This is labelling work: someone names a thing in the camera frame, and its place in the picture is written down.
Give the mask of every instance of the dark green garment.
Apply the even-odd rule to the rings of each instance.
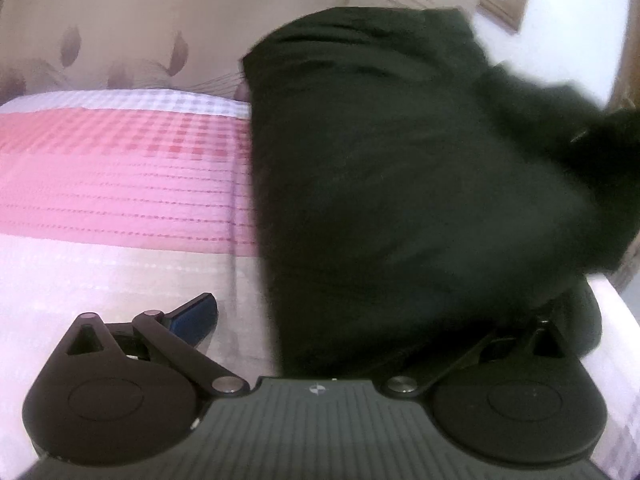
[[[489,67],[456,10],[319,12],[244,72],[286,374],[362,374],[443,332],[518,322],[615,266],[638,230],[637,169],[610,169],[601,113]]]

